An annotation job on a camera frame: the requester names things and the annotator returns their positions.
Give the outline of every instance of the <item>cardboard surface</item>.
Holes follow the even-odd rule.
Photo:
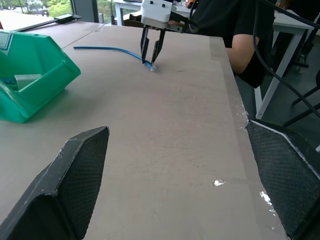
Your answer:
[[[29,122],[0,122],[0,221],[68,138],[109,126],[85,239],[285,240],[261,197],[222,39],[167,32],[158,72],[122,52],[73,49],[139,54],[141,34],[140,28],[104,26],[64,48],[82,74]],[[148,59],[158,37],[150,31]]]
[[[38,27],[28,33],[49,35],[61,48],[65,48],[91,32],[98,31],[101,26],[101,23],[71,21],[66,24],[54,23]]]
[[[44,23],[53,19],[53,17],[23,14],[14,11],[0,11],[0,22],[3,26],[3,29],[6,31],[14,31],[31,25]]]

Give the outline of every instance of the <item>white object in bin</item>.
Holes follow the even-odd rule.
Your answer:
[[[24,75],[14,75],[18,89],[21,90],[28,86],[33,81],[42,77],[41,74],[24,74]]]

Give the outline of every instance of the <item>robotic arm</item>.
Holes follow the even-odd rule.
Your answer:
[[[143,32],[141,37],[141,58],[142,63],[146,61],[146,55],[149,45],[148,31],[149,29],[156,29],[160,31],[159,40],[155,42],[151,63],[154,65],[165,39],[166,29],[182,33],[186,26],[191,24],[187,17],[176,13],[176,7],[173,5],[174,0],[143,0],[141,11],[141,22],[143,23]],[[169,21],[175,21],[184,26],[171,25]]]

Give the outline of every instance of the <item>teal storage bin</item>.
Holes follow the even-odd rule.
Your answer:
[[[4,46],[0,48],[0,119],[24,123],[81,72],[51,37],[0,32],[2,42],[5,34],[11,36],[11,43],[7,52]],[[42,77],[19,90],[3,81],[36,74]]]

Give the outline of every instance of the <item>blue cable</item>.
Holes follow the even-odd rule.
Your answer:
[[[122,49],[122,48],[118,48],[118,47],[109,47],[109,46],[74,46],[73,47],[74,49],[95,49],[95,50],[115,50],[115,51],[120,51],[120,52],[123,52],[123,53],[126,53],[126,54],[129,54],[133,57],[135,57],[136,59],[139,59],[142,61],[142,58],[131,52],[131,51],[128,51],[128,50],[125,50],[125,49]],[[149,69],[151,70],[152,72],[154,72],[157,67],[152,65],[151,62],[149,61],[145,61],[144,65]]]

